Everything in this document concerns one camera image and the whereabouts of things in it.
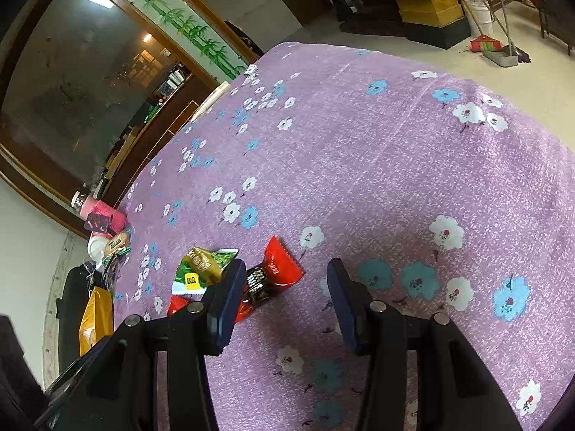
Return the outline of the gold gift box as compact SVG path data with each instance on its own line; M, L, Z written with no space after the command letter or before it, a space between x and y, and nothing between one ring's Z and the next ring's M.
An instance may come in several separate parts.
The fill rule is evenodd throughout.
M100 287L89 292L79 328L80 355L86 354L104 337L113 335L113 310L111 293Z

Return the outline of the red black sugar candy packet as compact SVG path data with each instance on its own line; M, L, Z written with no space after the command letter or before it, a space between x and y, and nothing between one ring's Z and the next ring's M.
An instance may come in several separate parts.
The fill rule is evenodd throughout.
M266 302L295 285L304 275L299 262L290 255L278 236L272 236L263 261L247 271L242 302L236 315L239 323Z

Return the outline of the black bag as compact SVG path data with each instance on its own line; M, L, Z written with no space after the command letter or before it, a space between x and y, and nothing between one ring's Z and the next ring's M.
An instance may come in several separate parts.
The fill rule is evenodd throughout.
M102 286L101 274L94 262L85 262L67 273L63 293L56 300L56 319L59 320L59 372L64 372L80 358L79 331L89 290L96 281Z

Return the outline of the red green broom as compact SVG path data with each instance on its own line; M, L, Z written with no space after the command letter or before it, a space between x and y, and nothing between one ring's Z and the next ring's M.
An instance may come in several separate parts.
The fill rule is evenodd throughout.
M472 52L500 52L502 49L501 42L488 35L481 34L470 41Z

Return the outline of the purple floral tablecloth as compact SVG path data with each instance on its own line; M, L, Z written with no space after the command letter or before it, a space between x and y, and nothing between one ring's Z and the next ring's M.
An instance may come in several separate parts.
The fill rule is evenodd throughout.
M208 361L224 430L351 430L367 361L326 284L338 258L399 312L446 313L519 424L574 376L574 155L472 81L352 48L282 44L184 126L123 198L114 319L164 316L182 257L272 237L303 277Z

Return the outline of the pink sleeved bottle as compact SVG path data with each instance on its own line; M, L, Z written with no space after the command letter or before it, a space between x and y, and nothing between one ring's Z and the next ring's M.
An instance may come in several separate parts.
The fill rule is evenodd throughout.
M87 231L116 236L125 229L126 216L91 195L77 191L71 199L71 206L84 221L84 229Z

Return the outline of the small red candy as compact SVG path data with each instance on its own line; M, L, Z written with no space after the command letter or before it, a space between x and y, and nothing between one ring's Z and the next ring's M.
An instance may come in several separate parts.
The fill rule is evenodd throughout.
M172 295L170 306L169 306L169 309L167 310L167 315L172 316L172 315L174 315L174 313L177 313L178 311L180 311L181 309L183 309L184 307L186 307L188 305L189 305L189 300L186 299L185 297L181 297L178 295Z

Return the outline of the white tube on table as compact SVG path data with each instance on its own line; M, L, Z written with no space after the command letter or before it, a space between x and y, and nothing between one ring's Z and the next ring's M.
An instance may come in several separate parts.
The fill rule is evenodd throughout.
M218 99L220 99L229 89L230 84L227 81L224 81L222 84L220 84L195 110L193 116L190 118L190 121L194 122L199 117L201 117L201 115L207 113L208 110L218 101Z

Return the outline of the grey dustpan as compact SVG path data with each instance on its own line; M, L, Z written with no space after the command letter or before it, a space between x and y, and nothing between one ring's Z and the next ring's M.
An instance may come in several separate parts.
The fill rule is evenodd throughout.
M516 45L506 45L500 51L484 51L484 57L500 67L514 67L521 63L531 63L530 55Z

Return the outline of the green white snack packet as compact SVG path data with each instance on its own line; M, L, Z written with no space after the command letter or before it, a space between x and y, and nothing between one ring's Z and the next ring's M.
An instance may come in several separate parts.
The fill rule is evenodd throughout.
M171 293L175 296L203 295L208 286L220 282L225 268L238 254L236 248L210 251L192 247L176 269Z

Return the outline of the small wrapped cookie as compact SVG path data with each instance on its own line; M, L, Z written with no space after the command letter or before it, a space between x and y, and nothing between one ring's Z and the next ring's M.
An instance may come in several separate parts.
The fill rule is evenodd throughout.
M104 247L104 257L121 256L130 252L130 235L127 232L119 232L107 242Z

